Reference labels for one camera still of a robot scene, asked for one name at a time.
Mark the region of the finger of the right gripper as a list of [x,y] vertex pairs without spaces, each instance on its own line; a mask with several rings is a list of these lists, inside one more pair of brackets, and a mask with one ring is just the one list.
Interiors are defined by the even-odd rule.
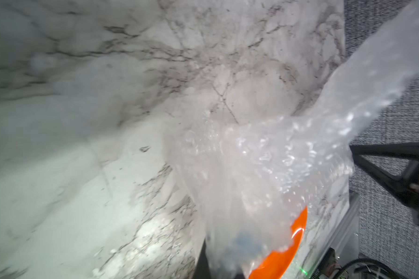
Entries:
[[410,208],[413,223],[419,226],[419,161],[410,161],[399,176],[388,173],[360,155],[353,155],[353,161],[401,204]]
[[351,145],[354,155],[384,156],[419,160],[419,143]]

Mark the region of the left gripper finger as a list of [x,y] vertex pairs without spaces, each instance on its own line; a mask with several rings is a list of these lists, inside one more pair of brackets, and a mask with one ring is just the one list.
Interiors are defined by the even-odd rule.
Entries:
[[192,279],[211,279],[211,273],[206,255],[205,241],[203,242]]

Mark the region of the bubble wrap around orange plate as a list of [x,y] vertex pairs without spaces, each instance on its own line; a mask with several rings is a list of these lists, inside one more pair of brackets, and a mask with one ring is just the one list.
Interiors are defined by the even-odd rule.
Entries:
[[291,224],[353,173],[350,142],[419,75],[419,1],[367,38],[305,114],[240,126],[202,117],[167,162],[203,220],[209,276],[250,275],[292,244]]

